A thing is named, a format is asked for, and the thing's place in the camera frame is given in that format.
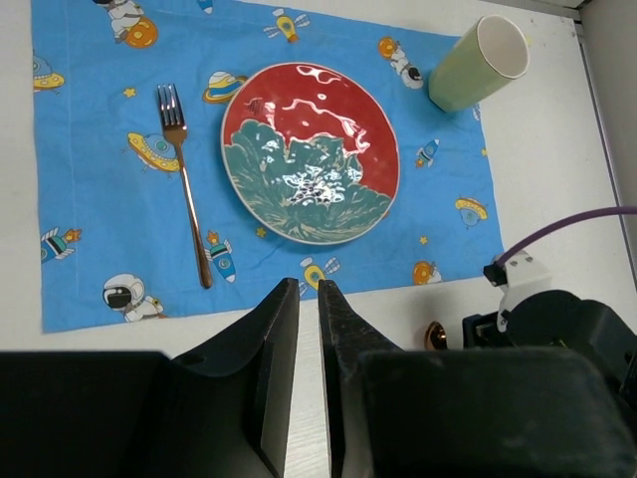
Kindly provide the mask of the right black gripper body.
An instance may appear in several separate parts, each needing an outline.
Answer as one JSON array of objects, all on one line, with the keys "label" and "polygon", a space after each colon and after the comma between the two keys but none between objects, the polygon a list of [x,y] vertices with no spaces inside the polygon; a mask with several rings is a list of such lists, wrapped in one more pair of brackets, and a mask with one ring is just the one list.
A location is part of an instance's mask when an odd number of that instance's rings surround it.
[{"label": "right black gripper body", "polygon": [[504,312],[463,320],[463,347],[558,347],[588,359],[603,375],[622,407],[636,411],[636,334],[609,306],[562,290],[532,295]]}]

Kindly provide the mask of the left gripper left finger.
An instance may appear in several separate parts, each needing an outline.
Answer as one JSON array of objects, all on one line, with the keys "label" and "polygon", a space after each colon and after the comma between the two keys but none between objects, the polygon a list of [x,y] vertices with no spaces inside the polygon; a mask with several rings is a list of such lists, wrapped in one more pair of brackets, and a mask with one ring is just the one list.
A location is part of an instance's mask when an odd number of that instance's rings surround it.
[{"label": "left gripper left finger", "polygon": [[5,477],[281,477],[300,314],[296,280],[176,358],[5,352]]}]

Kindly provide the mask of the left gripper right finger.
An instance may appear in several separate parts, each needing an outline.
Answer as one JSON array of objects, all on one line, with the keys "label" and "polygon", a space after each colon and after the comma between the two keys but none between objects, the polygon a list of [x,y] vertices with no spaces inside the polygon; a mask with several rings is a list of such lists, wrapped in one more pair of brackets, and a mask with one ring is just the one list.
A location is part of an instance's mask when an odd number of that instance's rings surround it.
[{"label": "left gripper right finger", "polygon": [[333,477],[632,477],[601,374],[558,348],[413,352],[318,286]]}]

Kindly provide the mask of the rose gold spoon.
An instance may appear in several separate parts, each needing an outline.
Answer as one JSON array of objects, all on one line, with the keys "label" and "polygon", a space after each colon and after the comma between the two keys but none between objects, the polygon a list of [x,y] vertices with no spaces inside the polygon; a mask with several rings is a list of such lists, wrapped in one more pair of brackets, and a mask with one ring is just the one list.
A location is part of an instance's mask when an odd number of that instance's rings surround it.
[{"label": "rose gold spoon", "polygon": [[444,327],[437,321],[431,322],[424,334],[424,348],[426,351],[444,351],[448,348],[447,334]]}]

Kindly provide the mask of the blue space print cloth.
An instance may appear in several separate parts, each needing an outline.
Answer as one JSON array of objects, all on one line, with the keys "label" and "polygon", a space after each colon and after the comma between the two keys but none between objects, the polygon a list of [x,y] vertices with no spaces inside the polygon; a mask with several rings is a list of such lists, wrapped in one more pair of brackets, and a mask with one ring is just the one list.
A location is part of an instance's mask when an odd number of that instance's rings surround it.
[{"label": "blue space print cloth", "polygon": [[[308,299],[474,278],[503,249],[479,108],[454,115],[424,80],[449,36],[238,1],[35,1],[35,146],[47,333],[248,309],[286,277]],[[303,62],[379,102],[396,133],[388,215],[347,243],[292,241],[259,222],[222,158],[228,104],[257,72]],[[199,280],[158,85],[174,84],[210,271]]]}]

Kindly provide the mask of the red teal floral plate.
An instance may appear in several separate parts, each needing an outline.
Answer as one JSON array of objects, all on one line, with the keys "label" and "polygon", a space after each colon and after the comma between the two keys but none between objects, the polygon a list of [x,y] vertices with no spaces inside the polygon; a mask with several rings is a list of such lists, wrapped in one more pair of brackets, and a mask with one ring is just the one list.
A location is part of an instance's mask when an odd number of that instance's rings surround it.
[{"label": "red teal floral plate", "polygon": [[328,67],[280,63],[253,75],[221,125],[241,203],[295,242],[331,246],[373,229],[400,184],[399,144],[379,102]]}]

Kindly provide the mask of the light green mug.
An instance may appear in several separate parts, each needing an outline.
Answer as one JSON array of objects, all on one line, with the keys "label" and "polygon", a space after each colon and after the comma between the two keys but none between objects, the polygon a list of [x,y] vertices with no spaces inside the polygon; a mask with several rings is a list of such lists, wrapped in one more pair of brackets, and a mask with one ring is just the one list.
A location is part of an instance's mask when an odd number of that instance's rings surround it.
[{"label": "light green mug", "polygon": [[446,113],[468,109],[522,78],[529,65],[520,27],[501,15],[484,16],[429,75],[429,99]]}]

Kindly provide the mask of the rose gold fork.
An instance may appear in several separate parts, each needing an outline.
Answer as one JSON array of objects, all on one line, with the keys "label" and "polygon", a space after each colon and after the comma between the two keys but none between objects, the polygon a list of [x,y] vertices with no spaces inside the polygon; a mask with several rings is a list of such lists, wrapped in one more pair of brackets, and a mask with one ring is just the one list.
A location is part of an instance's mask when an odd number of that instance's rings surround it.
[{"label": "rose gold fork", "polygon": [[213,277],[205,255],[190,179],[183,155],[183,145],[188,135],[188,126],[183,107],[174,84],[158,85],[156,98],[163,135],[175,149],[193,238],[200,284],[204,289],[211,289],[213,286]]}]

